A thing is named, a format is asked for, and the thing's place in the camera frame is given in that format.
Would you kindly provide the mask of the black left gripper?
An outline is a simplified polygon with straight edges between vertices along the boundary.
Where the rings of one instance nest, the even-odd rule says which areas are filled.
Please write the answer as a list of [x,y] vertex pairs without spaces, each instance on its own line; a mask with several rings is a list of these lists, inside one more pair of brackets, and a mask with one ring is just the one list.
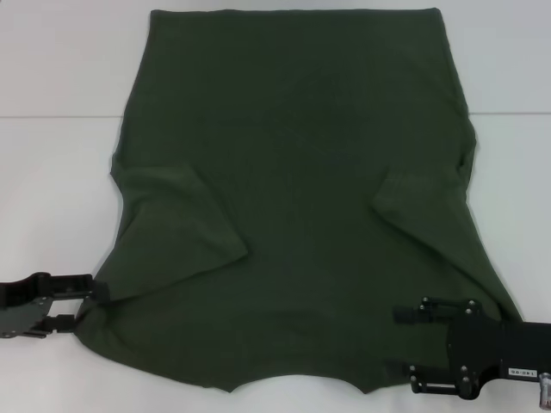
[[39,272],[24,280],[1,283],[1,337],[46,338],[53,332],[70,334],[79,319],[70,314],[47,316],[53,299],[92,299],[109,302],[106,283],[91,274],[50,275]]

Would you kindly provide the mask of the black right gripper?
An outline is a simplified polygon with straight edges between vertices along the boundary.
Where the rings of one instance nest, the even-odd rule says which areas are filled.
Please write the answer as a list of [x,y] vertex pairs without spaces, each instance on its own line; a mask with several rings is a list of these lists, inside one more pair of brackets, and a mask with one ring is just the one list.
[[395,306],[397,324],[448,324],[449,368],[386,361],[389,375],[408,379],[412,392],[477,397],[495,379],[535,382],[550,395],[550,325],[496,321],[474,299],[423,297]]

